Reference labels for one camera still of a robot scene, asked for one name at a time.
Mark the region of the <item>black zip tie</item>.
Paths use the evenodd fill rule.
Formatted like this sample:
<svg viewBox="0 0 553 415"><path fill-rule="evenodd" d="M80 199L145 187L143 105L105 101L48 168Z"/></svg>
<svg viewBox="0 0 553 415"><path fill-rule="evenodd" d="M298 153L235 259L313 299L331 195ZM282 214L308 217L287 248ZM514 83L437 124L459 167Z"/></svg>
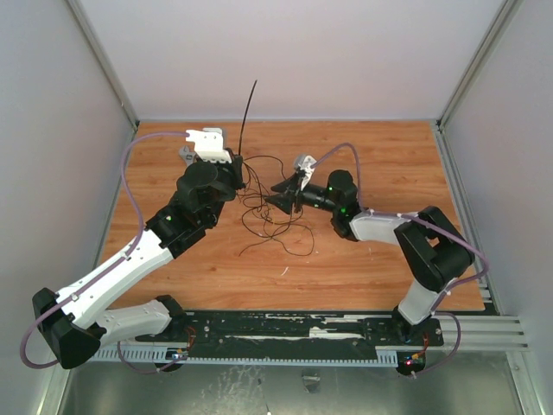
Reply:
<svg viewBox="0 0 553 415"><path fill-rule="evenodd" d="M238 155L239 156L242 156L242 152L243 152L243 140L244 140L245 125L246 125L249 110L250 110L250 107L251 107L251 101L253 99L254 93L255 93L256 88L257 88L257 83L258 83L258 79L255 79L252 83L251 90L250 90L250 93L248 95L248 99L246 101L245 110L244 110L244 114L243 114L241 125L240 125L240 131L239 131L239 136L238 136Z"/></svg>

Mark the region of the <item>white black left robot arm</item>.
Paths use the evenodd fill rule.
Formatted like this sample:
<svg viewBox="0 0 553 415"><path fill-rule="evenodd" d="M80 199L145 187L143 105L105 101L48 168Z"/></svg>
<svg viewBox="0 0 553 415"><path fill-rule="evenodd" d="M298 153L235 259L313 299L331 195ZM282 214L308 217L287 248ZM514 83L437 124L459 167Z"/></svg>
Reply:
<svg viewBox="0 0 553 415"><path fill-rule="evenodd" d="M170 296L120 310L108 307L142 278L177 259L214 228L226 202L244 188L243 158L201 158L176 182L168 204L129 244L67 287L43 288L32 297L38 330L65 369L82 365L103 346L140 335L176 341L185 333L181 308Z"/></svg>

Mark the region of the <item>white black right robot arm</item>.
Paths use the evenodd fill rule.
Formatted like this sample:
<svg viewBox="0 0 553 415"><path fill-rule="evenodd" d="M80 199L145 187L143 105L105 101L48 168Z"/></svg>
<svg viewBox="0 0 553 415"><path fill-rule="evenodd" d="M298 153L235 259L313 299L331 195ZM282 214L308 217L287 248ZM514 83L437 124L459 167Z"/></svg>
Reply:
<svg viewBox="0 0 553 415"><path fill-rule="evenodd" d="M392 311L392 334L402 344L411 344L423 334L440 295L474 263L467 242L438 207L401 215L377 214L359 204L352 175L337 169L325 188L306 184L306 174L297 170L287 180L271 187L265 200L286 214L309 206L332 214L334 231L354 242L376 241L399 246L414 281Z"/></svg>

